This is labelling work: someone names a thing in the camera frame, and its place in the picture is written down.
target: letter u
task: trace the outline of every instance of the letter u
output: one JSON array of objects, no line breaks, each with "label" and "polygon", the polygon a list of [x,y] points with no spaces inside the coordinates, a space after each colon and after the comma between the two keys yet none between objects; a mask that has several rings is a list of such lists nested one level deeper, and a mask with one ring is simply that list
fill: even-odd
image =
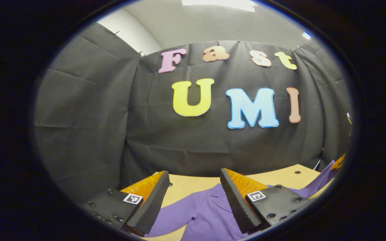
[{"label": "letter u", "polygon": [[208,111],[211,106],[212,78],[203,78],[196,81],[200,86],[200,102],[197,105],[187,103],[188,88],[192,85],[190,81],[180,81],[172,85],[174,89],[173,107],[176,113],[182,116],[198,116]]}]

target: wooden table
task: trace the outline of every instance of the wooden table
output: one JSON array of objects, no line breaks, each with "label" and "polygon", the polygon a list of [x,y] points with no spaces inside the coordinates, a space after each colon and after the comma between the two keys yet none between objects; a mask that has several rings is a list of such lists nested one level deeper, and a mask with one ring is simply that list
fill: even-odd
[{"label": "wooden table", "polygon": [[[305,166],[296,164],[288,168],[282,168],[276,171],[269,171],[260,174],[246,175],[247,177],[256,180],[263,184],[276,185],[280,184],[286,187],[301,189],[314,180],[320,173],[309,169]],[[204,191],[213,188],[220,183],[219,177],[190,177],[169,174],[170,182],[173,183],[167,190],[164,197],[162,207],[173,204],[193,192]],[[318,197],[330,182],[309,199]],[[186,226],[179,228],[171,233],[153,238],[143,238],[149,241],[179,241],[183,236]]]}]

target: purple cloth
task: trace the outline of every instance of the purple cloth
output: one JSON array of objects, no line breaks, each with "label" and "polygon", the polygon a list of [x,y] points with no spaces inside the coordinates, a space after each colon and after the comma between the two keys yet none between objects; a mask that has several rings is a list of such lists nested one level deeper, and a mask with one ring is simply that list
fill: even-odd
[{"label": "purple cloth", "polygon": [[[331,170],[334,161],[302,189],[292,189],[302,197],[310,197],[323,188],[336,174]],[[226,194],[217,184],[211,189],[195,192],[180,201],[160,210],[149,234],[145,237],[156,237],[173,232],[187,224],[181,241],[232,241],[246,238],[242,234],[232,214]]]}]

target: pink letter i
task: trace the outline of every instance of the pink letter i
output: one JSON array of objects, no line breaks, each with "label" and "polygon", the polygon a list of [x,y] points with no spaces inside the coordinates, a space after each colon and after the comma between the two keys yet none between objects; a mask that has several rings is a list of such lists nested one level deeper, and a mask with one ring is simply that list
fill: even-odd
[{"label": "pink letter i", "polygon": [[165,73],[165,72],[170,72],[174,71],[175,67],[172,66],[172,62],[175,62],[175,64],[179,64],[181,62],[181,55],[185,55],[187,53],[186,49],[177,49],[177,50],[172,50],[168,52],[163,52],[162,56],[162,68],[158,71],[159,73]]}]

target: ceiling light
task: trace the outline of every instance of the ceiling light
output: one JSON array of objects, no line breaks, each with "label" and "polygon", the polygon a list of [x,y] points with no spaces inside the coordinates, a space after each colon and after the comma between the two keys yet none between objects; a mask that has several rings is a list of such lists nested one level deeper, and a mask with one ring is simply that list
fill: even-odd
[{"label": "ceiling light", "polygon": [[181,0],[184,6],[193,5],[215,5],[215,6],[226,6],[236,9],[245,10],[248,12],[255,12],[254,6],[256,5],[250,0]]},{"label": "ceiling light", "polygon": [[302,36],[306,39],[310,39],[311,38],[311,34],[309,34],[308,32],[303,32]]}]

